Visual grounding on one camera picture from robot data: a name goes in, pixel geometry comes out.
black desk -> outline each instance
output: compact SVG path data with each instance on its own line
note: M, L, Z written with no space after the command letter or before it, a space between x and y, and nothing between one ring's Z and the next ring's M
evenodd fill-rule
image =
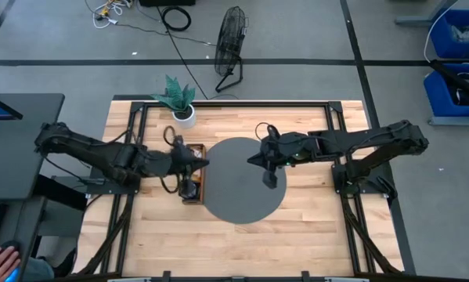
M0 94L0 100L23 115L0 121L0 200L27 199L43 162L34 141L43 122L59 117L63 94Z
M21 121L0 121L0 203L6 205L0 245L20 243L20 281L47 202L33 195L43 162L34 141L43 122L57 120L63 94L0 94L0 100L23 115Z
M23 269L31 256L46 202L46 198L41 196L5 202L6 213L0 228L0 245L9 240L20 243L21 262L18 281L22 279Z

potted plant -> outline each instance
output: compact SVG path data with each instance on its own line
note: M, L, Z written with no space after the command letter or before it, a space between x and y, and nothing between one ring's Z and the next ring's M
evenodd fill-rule
M196 89L189 89L189 85L186 85L182 90L177 78L166 76L164 95L152 94L151 97L172 111L173 118L181 128L192 128L196 124L196 113L191 105L195 95Z

small wooden tray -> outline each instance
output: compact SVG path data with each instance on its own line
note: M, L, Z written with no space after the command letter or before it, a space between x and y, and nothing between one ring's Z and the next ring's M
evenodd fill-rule
M194 151L196 157L206 158L206 147L203 144L188 144L191 150ZM192 180L194 185L198 187L199 193L196 199L182 200L183 204L203 204L203 191L204 191L204 172L206 167L198 169L193 173Z

fan stand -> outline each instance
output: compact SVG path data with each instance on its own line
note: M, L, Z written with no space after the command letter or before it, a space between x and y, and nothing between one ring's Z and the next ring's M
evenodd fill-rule
M227 79L228 76L234 75L232 71L229 72L229 73L226 74L226 75L224 76L224 78L218 83L217 87L215 87L215 90L217 91L217 93L220 93L221 91L223 91L223 90L225 90L225 89L227 89L227 88L229 88L229 87L231 87L231 86L234 86L234 85L240 83L240 82L243 80L243 59L241 59L240 56L236 56L236 57L237 57L237 60L240 62L240 79L238 79L238 81L235 81L235 82L233 82L233 83L231 83L231 84L229 84L229 85L226 85L226 86L224 86L224 87L220 87L220 85L222 85L222 83L224 83L224 81Z

desk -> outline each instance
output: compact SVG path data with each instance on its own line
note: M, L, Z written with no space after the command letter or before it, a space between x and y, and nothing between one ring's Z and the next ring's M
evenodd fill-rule
M34 140L43 122L55 122L58 118L63 95L0 94L0 100L23 115L22 120L0 121L0 203L6 206L0 245L8 240L20 243L23 269L47 201L46 197L33 195L43 161L34 152Z
M111 103L104 141L126 129L131 104ZM368 128L361 101L342 101L342 106L349 131ZM254 128L261 121L274 124L280 132L327 128L324 110L311 106L201 107L196 111L195 127L175 128L186 143L203 143L207 148L230 137L255 139ZM139 128L136 120L135 130ZM162 135L164 128L173 124L169 110L151 107L143 143L153 150L169 150ZM370 152L358 150L353 157ZM165 270L171 270L173 277L299 277L302 270L314 277L351 276L345 222L333 188L331 165L287 168L282 204L262 221L246 225L223 222L204 206L183 205L177 195L163 190L159 179L143 179L133 204L123 277L161 277ZM167 183L173 185L173 178L167 178ZM101 197L85 213L74 272L86 265L105 239L112 198ZM364 194L362 199L372 240L394 266L402 269L386 199L379 194ZM359 238L356 243L360 264L366 270ZM114 269L114 263L111 265L110 271Z
M27 199L43 162L34 141L43 122L59 117L63 94L0 94L0 100L23 115L0 121L0 200Z

